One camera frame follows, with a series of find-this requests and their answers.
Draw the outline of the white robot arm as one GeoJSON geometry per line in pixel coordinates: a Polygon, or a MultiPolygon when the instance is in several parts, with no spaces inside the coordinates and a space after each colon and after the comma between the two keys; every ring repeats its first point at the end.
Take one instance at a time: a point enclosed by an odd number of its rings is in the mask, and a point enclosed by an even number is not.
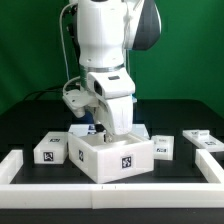
{"type": "Polygon", "coordinates": [[[124,50],[147,50],[159,39],[161,20],[154,0],[78,0],[77,39],[81,88],[67,93],[74,114],[89,109],[112,135],[132,129],[135,84],[124,50]]]}

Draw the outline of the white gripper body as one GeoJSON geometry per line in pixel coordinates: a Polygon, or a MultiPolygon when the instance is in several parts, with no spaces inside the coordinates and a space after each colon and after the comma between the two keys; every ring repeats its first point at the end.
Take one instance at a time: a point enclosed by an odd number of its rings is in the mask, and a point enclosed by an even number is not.
{"type": "Polygon", "coordinates": [[[112,135],[124,135],[132,130],[135,84],[126,71],[89,72],[88,90],[95,94],[99,105],[93,112],[112,135]]]}

